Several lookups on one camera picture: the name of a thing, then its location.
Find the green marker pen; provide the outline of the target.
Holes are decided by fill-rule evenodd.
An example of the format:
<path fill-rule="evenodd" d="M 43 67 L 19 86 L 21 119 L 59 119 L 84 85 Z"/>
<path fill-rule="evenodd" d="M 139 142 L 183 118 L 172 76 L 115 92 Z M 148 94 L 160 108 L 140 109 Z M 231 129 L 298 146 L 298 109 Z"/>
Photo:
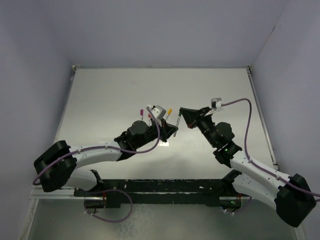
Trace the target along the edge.
<path fill-rule="evenodd" d="M 180 116 L 178 116 L 177 121 L 176 121 L 176 125 L 175 125 L 176 131 L 175 131 L 174 134 L 173 134 L 173 137 L 174 137 L 174 138 L 176 137 L 177 132 L 178 132 L 178 130 L 179 130 L 180 119 L 181 119 Z"/>

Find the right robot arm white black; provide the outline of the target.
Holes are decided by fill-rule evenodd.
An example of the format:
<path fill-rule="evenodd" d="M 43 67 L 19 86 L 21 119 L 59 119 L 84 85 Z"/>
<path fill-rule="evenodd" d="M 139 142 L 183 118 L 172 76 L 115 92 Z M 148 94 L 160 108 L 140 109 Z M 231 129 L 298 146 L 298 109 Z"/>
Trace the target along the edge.
<path fill-rule="evenodd" d="M 189 129 L 197 128 L 215 149 L 213 155 L 222 165 L 233 170 L 235 178 L 222 183 L 228 196 L 237 192 L 253 197 L 271 207 L 288 225 L 297 228 L 315 208 L 317 202 L 306 179 L 290 176 L 252 159 L 233 141 L 234 133 L 227 122 L 214 123 L 210 108 L 180 108 Z"/>

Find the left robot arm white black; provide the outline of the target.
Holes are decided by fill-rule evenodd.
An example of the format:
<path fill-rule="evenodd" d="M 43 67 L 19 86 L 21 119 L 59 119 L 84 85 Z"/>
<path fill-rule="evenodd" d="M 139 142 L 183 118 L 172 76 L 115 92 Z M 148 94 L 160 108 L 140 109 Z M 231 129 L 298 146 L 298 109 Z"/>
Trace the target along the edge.
<path fill-rule="evenodd" d="M 164 119 L 151 121 L 150 125 L 138 120 L 109 142 L 71 146 L 65 140 L 59 140 L 34 161 L 37 176 L 33 185 L 41 186 L 46 193 L 62 187 L 73 187 L 83 189 L 91 196 L 98 196 L 103 191 L 103 182 L 98 172 L 94 169 L 84 170 L 83 167 L 118 162 L 151 152 L 156 145 L 147 150 L 140 148 L 151 142 L 167 142 L 177 131 L 178 127 Z"/>

